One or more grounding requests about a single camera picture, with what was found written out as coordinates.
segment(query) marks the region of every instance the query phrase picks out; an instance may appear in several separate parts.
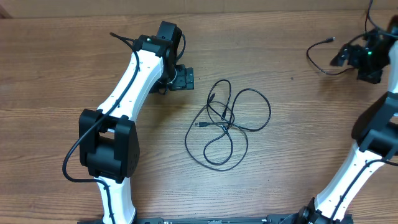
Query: table surface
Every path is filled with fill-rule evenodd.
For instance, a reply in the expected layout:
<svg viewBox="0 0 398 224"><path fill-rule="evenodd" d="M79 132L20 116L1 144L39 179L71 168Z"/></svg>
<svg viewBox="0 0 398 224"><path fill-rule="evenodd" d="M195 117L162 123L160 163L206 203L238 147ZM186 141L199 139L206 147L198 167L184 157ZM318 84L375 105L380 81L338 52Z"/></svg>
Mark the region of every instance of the table surface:
<svg viewBox="0 0 398 224"><path fill-rule="evenodd" d="M374 11L385 27L396 11ZM348 155L356 118L387 88L356 80L356 72L328 77L305 58L308 46L336 37L310 53L325 68L340 47L363 30L363 11L265 12L111 16L0 21L0 222L76 223L102 217L96 184L62 175L65 154L78 136L84 108L94 110L123 75L131 51L109 32L155 35L161 21L187 36L181 63L195 70L195 90L149 95L137 119L141 156L132 176L139 218L261 217L294 213L322 191ZM240 165L215 172L196 164L184 136L212 85L231 81L233 97L255 88L272 105L266 128L248 133ZM225 101L225 85L216 100ZM236 103L236 122L259 126L267 117L259 96ZM200 121L208 121L201 116ZM188 137L201 161L216 128L194 128ZM232 130L234 156L244 138ZM229 153L227 139L209 149ZM74 153L70 175L89 177ZM397 223L397 170L382 167L348 211L356 223Z"/></svg>

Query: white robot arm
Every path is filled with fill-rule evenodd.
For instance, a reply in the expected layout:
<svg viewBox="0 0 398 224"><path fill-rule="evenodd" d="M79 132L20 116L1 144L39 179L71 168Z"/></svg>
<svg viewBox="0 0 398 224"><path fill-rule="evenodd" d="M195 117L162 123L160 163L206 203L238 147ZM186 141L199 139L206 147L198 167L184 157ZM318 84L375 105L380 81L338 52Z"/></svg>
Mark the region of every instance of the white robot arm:
<svg viewBox="0 0 398 224"><path fill-rule="evenodd" d="M140 50L137 52L137 54L140 61L140 70L137 73L137 77L132 86L120 102L120 106L110 114L112 117L120 118L121 116L128 116L130 121L136 121L138 112L141 109L149 90L163 74L162 57L158 57L155 55L155 53L148 52L146 50ZM135 67L136 56L131 54L129 66L122 79L120 79L120 82L108 99L106 99L106 101L98 107L98 110L102 110L102 113L104 114L108 112L108 110L113 106L115 99L120 96L131 80L135 71ZM135 217L136 209L134 208L131 200L130 178L124 178L121 184L116 183L116 181L113 179L102 176L96 178L105 181L109 185L109 191L112 199L111 205L116 223L131 224ZM101 198L104 207L103 223L112 223L111 217L109 216L106 191L102 184L98 184L98 187L101 191Z"/></svg>
<svg viewBox="0 0 398 224"><path fill-rule="evenodd" d="M131 224L136 214L131 200L130 176L139 158L135 127L138 113L148 93L157 92L161 88L165 88L166 91L192 90L193 69L175 64L182 55L177 56L181 36L184 38L185 48L185 36L175 24L162 22L156 36L142 35L137 40L111 35L128 44L134 52L131 54L126 72L108 99L100 104L96 111L84 110L80 116L79 132L82 136L97 120L109 115L97 131L92 131L81 141L80 162L87 166L89 174L98 180L104 207L101 222ZM116 99L120 99L120 102L115 107ZM114 133L114 139L99 135L100 132L107 131Z"/></svg>
<svg viewBox="0 0 398 224"><path fill-rule="evenodd" d="M395 42L389 51L391 71L389 76L390 93L398 93L398 41ZM352 183L356 175L365 166L367 162L380 160L383 156L380 153L366 150L360 151L357 142L353 143L349 156L340 167L329 185L317 195L315 198L315 209L322 212L322 215L331 218L340 197L344 194L349 184ZM383 162L375 162L371 164L365 172L363 172L344 198L343 203L338 207L334 220L342 220L349 203L354 199L361 187L370 178L370 176L381 166Z"/></svg>

